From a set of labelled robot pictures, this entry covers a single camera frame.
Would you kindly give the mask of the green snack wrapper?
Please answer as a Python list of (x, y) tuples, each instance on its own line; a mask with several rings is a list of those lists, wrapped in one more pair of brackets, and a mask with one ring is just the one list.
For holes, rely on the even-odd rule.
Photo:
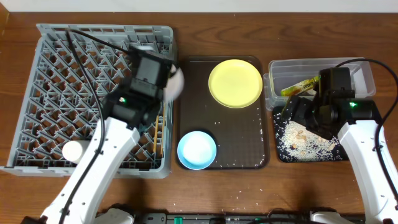
[(313, 87), (318, 83), (319, 77), (313, 77), (311, 79), (303, 80), (290, 87), (284, 88), (280, 91), (281, 96), (293, 96), (299, 95), (305, 91), (312, 90)]

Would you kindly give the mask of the yellow round plate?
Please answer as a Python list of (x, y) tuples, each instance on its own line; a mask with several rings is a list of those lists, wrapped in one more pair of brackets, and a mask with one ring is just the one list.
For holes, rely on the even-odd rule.
[(228, 108), (245, 108), (261, 95), (263, 81), (258, 69), (240, 59), (220, 62), (211, 71), (208, 88), (212, 97)]

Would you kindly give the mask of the light blue bowl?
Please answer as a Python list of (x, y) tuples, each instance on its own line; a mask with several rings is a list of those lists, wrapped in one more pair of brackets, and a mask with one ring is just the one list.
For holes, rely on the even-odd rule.
[(203, 170), (215, 160), (217, 145), (208, 133), (192, 131), (178, 142), (177, 157), (180, 163), (190, 170)]

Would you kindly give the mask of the white bowl with food scraps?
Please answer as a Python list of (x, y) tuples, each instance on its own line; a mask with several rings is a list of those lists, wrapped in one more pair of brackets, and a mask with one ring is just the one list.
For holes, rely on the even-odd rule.
[(172, 65), (170, 70), (172, 76), (168, 79), (164, 88), (164, 101), (170, 102), (179, 97), (184, 87), (184, 75), (181, 68)]

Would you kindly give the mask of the wooden chopstick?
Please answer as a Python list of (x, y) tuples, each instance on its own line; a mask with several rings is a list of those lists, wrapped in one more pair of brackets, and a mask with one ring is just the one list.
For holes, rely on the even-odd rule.
[(163, 150), (163, 143), (164, 143), (164, 129), (165, 129), (165, 112), (166, 112), (166, 105), (164, 104), (163, 113), (162, 113), (162, 125), (161, 125), (161, 144), (160, 144), (160, 156), (163, 157), (164, 150)]
[(156, 117), (156, 121), (155, 121), (154, 147), (153, 147), (154, 153), (156, 153), (156, 150), (157, 150), (158, 127), (159, 127), (159, 115)]

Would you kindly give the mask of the white plastic cup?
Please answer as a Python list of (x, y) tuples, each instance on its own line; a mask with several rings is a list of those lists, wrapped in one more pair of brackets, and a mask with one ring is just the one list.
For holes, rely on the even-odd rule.
[(62, 148), (62, 155), (66, 160), (78, 164), (89, 144), (90, 142), (86, 140), (68, 141)]

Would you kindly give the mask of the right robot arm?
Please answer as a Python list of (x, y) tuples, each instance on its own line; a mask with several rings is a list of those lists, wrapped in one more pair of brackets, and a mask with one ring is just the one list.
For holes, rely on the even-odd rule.
[(353, 168), (366, 223), (397, 223), (397, 168), (373, 100), (356, 98), (346, 67), (321, 70), (312, 100), (291, 96), (281, 117), (324, 139), (337, 138)]

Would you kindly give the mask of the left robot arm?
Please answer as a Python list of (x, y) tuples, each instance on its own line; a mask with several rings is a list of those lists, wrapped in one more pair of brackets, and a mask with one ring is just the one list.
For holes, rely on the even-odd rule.
[(174, 60), (141, 49), (129, 56), (138, 64), (106, 96), (94, 135), (72, 176), (39, 218), (26, 216), (23, 223), (93, 223), (124, 158), (164, 103), (178, 96), (168, 91), (169, 82), (183, 76)]

